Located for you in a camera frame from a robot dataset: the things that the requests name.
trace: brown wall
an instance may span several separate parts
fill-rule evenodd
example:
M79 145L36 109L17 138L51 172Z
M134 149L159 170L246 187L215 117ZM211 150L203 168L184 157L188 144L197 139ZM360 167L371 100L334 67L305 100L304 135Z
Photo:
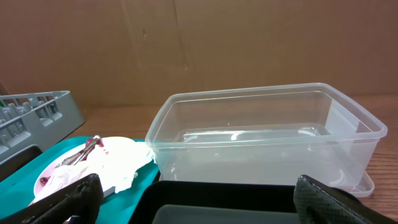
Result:
M398 92L396 0L2 0L0 80L80 105L325 82Z

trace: crumpled paper towel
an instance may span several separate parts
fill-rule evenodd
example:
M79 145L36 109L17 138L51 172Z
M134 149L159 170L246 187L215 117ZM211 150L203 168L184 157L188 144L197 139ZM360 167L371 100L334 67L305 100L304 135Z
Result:
M154 158L144 142L123 137L104 138L103 142L104 147L96 146L86 161L56 168L34 202L92 173L99 175L104 192L115 187L115 193L119 193L130 188L136 171Z

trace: gray dish rack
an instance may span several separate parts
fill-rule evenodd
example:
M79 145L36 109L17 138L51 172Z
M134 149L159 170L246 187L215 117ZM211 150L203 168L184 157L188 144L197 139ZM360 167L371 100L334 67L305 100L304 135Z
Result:
M44 152L84 122L70 91L0 96L0 164L31 146Z

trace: clear plastic container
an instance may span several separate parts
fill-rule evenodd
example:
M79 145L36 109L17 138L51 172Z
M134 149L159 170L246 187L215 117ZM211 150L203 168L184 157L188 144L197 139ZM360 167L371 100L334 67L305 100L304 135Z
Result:
M387 127L323 83L171 96L146 136L164 180L358 185Z

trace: teal tray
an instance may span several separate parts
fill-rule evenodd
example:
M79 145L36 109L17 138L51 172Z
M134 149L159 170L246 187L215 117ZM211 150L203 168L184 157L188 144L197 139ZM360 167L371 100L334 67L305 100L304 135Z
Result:
M47 149L0 183L0 218L26 208L34 199L33 186L40 173L57 157L86 143L89 136L64 140ZM154 181L159 168L153 162L141 167L130 189L103 200L96 223L127 223L145 189Z

